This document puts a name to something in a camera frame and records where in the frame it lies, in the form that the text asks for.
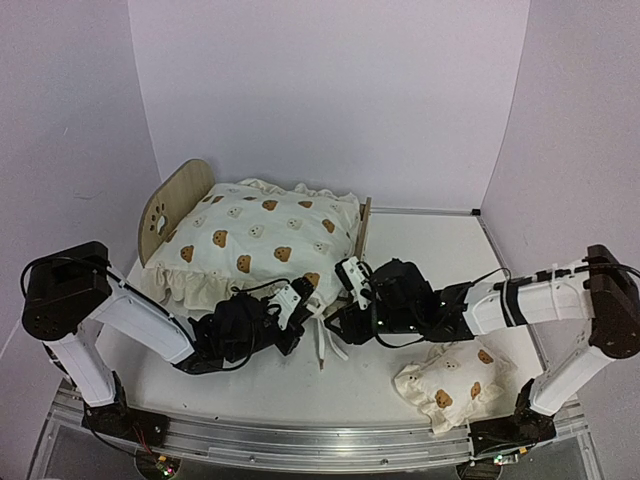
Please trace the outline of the large bear print cushion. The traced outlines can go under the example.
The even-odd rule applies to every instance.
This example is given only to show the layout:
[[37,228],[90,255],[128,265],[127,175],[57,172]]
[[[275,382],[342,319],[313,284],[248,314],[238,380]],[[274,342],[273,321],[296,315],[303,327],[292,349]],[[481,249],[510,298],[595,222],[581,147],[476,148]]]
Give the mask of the large bear print cushion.
[[290,354],[305,321],[339,297],[334,267],[354,255],[360,222],[352,194],[258,179],[214,185],[178,220],[159,203],[149,220],[159,243],[141,261],[140,287],[203,314],[189,323],[195,351],[176,368],[234,370],[271,346]]

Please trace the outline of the wooden pet bed frame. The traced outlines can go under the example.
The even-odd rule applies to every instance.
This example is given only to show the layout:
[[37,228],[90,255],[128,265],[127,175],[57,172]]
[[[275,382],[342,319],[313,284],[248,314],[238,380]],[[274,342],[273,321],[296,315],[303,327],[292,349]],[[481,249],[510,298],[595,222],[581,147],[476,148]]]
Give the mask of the wooden pet bed frame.
[[145,206],[141,284],[161,292],[226,289],[307,272],[326,284],[336,263],[362,256],[369,207],[303,184],[219,183],[204,161],[189,160]]

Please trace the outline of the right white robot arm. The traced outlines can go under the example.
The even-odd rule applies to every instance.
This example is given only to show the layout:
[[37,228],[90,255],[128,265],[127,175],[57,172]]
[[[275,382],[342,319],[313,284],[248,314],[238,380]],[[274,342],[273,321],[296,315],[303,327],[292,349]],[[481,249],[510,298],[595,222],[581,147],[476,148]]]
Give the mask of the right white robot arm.
[[502,281],[489,275],[433,289],[418,267],[392,259],[377,269],[355,257],[335,267],[352,300],[324,322],[350,345],[385,334],[415,334],[420,341],[471,341],[497,330],[580,320],[583,331],[556,366],[529,380],[514,412],[476,421],[470,440],[479,459],[498,460],[553,439],[554,416],[564,402],[616,360],[639,353],[639,272],[603,245],[568,266]]

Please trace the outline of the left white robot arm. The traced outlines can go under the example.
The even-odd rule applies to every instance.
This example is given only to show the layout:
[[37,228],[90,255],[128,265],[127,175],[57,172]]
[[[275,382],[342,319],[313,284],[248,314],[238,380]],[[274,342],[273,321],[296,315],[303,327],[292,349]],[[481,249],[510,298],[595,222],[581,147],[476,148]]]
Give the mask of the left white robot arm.
[[107,247],[97,241],[29,262],[19,283],[22,326],[79,390],[83,427],[142,447],[163,445],[169,419],[128,404],[118,374],[85,331],[86,321],[119,331],[182,373],[229,373],[269,347],[290,354],[311,315],[306,304],[314,291],[307,277],[277,279],[273,295],[256,298],[252,289],[234,289],[213,312],[182,318],[115,273]]

